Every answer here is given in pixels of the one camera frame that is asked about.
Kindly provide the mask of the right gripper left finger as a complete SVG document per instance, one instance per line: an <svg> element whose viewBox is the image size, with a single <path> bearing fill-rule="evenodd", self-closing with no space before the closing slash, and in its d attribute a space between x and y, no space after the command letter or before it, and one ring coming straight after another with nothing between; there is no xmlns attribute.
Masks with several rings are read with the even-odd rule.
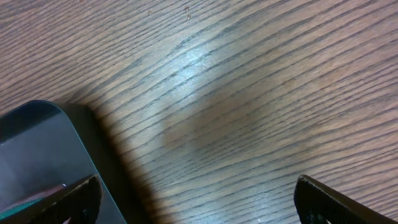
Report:
<svg viewBox="0 0 398 224"><path fill-rule="evenodd" d="M95 223L102 198L100 178L89 175L1 220L1 224Z"/></svg>

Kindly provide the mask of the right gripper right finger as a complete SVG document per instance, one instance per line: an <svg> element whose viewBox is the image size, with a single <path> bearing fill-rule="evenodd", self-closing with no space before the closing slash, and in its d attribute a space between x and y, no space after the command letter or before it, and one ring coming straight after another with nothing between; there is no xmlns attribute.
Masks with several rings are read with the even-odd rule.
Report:
<svg viewBox="0 0 398 224"><path fill-rule="evenodd" d="M297 179L294 204L302 224L397 224L307 175Z"/></svg>

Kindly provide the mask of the green and pink sponge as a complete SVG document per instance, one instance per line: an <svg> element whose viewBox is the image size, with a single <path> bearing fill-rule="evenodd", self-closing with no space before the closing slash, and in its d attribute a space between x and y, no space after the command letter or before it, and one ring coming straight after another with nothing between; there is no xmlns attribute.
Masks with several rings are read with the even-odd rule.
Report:
<svg viewBox="0 0 398 224"><path fill-rule="evenodd" d="M35 193L31 196L23 198L11 205L6 206L5 208L1 209L1 220L10 217L11 215L20 212L21 210L37 203L38 201L42 200L49 195L54 194L55 192L62 190L66 187L65 184L60 184L52 187L51 189L47 189L38 193Z"/></svg>

